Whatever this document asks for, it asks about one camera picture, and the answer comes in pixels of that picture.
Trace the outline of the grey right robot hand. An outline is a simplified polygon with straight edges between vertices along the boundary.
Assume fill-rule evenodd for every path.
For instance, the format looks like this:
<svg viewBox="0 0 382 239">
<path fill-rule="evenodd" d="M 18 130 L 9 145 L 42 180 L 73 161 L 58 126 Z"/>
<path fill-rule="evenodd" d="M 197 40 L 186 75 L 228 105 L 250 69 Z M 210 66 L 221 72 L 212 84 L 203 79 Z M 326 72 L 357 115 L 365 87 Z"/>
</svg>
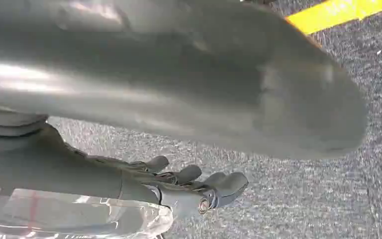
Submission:
<svg viewBox="0 0 382 239">
<path fill-rule="evenodd" d="M 63 117 L 276 158 L 335 158 L 366 134 L 346 70 L 263 6 L 0 0 L 0 189 L 158 198 L 69 149 Z"/>
</svg>

